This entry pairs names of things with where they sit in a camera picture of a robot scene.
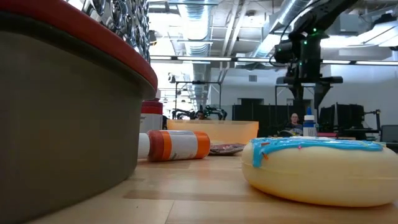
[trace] donut toy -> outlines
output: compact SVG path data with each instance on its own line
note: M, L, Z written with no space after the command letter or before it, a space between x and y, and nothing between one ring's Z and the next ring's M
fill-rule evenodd
M398 199L398 156L380 142L257 138L243 149L242 170L253 187L298 202L372 207Z

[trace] gray bin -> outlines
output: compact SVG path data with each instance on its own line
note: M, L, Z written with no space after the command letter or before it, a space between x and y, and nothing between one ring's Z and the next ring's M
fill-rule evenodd
M0 26L0 223L44 215L128 178L141 102L156 87L54 27L3 12Z

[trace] white bottle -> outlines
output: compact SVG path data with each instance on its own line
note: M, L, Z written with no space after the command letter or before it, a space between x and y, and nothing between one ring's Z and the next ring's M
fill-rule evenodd
M315 116L311 113L311 108L307 109L307 115L304 116L303 136L317 136L317 129L315 124Z

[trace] orange container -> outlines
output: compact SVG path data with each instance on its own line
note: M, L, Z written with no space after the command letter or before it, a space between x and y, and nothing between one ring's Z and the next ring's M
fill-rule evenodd
M212 144L247 144L257 137L257 121L168 120L169 130L203 131Z
M148 131L149 161L202 159L209 154L210 140L201 131Z

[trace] wooden table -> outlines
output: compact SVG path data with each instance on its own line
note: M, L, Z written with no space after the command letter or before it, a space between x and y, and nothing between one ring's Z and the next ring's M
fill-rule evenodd
M140 161L131 178L34 224L390 224L398 203L339 208L291 202L252 188L239 156L195 161Z

